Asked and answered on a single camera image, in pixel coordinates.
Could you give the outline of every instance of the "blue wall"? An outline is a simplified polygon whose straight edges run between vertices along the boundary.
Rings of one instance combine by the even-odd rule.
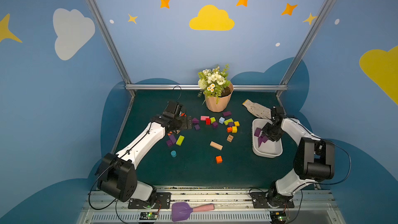
[[[170,0],[168,9],[160,8],[160,0],[96,1],[132,82],[165,78],[181,84],[197,83],[197,72],[226,63],[229,79],[238,75],[235,84],[279,84],[256,75],[296,54],[310,27],[303,21],[310,12],[316,16],[324,2],[248,0],[244,7],[236,6],[239,0]],[[298,5],[291,16],[281,15],[287,3]],[[235,26],[228,31],[191,29],[190,20],[205,5],[226,10]],[[129,14],[137,24],[128,22]],[[276,77],[285,72],[280,67]]]
[[[350,153],[349,179],[330,187],[348,224],[377,222],[385,206],[393,213],[381,221],[398,222],[398,105],[359,65],[370,50],[398,46],[393,5],[396,0],[338,0],[300,63],[307,72],[297,69],[281,95],[287,113],[308,120],[315,134]],[[347,165],[336,148],[332,182],[346,175]]]
[[[0,223],[76,221],[87,178],[110,151],[130,100],[97,27],[70,60],[57,56],[58,8],[93,19],[85,0],[1,3],[0,20],[10,14],[8,29],[22,43],[0,42]]]

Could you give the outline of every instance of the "flower pot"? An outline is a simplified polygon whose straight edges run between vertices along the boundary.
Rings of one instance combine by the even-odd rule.
[[[216,102],[217,102],[216,97],[213,97],[213,96],[206,97],[205,96],[206,97],[206,106],[210,111],[221,112],[222,110],[224,110],[226,108],[229,100],[231,99],[232,92],[234,91],[234,86],[232,85],[232,83],[230,83],[228,87],[231,89],[231,94],[228,96],[225,96],[225,97],[219,97],[218,104],[216,104]]]

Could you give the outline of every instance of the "white plastic tray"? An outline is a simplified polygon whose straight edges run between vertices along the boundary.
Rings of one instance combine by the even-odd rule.
[[[257,118],[253,120],[253,124],[251,127],[251,135],[253,140],[253,152],[260,157],[277,157],[280,156],[283,152],[282,141],[281,139],[278,142],[272,142],[268,140],[265,143],[262,143],[260,147],[258,147],[258,137],[254,136],[254,132],[257,128],[262,128],[266,125],[266,123],[271,123],[270,120]]]

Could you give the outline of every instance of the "dark green table surface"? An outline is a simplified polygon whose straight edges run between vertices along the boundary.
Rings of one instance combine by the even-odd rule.
[[[145,129],[150,118],[161,114],[167,102],[175,101],[179,95],[177,90],[137,91],[116,150],[131,143]],[[203,99],[197,97],[197,91],[182,91],[178,101],[187,108],[188,116],[199,120],[201,115],[210,116],[218,121],[222,113],[209,111],[206,104],[202,105]],[[201,121],[200,131],[191,129],[180,132],[185,137],[181,146],[168,147],[166,141],[169,137],[166,135],[139,163],[138,180],[151,185],[268,188],[272,181],[285,176],[292,169],[296,143],[284,134],[281,156],[266,158],[254,154],[251,123],[256,117],[242,105],[246,99],[270,108],[279,106],[274,93],[233,92],[224,111],[231,111],[232,119],[239,121],[237,133],[227,133],[224,124],[213,130]],[[234,136],[231,143],[226,140],[229,134]],[[222,145],[222,150],[211,147],[211,141]],[[172,150],[177,152],[176,157],[170,155]],[[216,163],[216,156],[222,156],[222,163]]]

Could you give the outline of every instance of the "yellow cloud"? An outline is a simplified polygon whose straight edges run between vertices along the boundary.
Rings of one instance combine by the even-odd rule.
[[[189,27],[194,30],[230,30],[234,25],[235,22],[228,17],[228,13],[214,5],[203,7],[198,16],[189,22]]]
[[[386,52],[370,50],[359,60],[365,74],[398,104],[398,46]]]

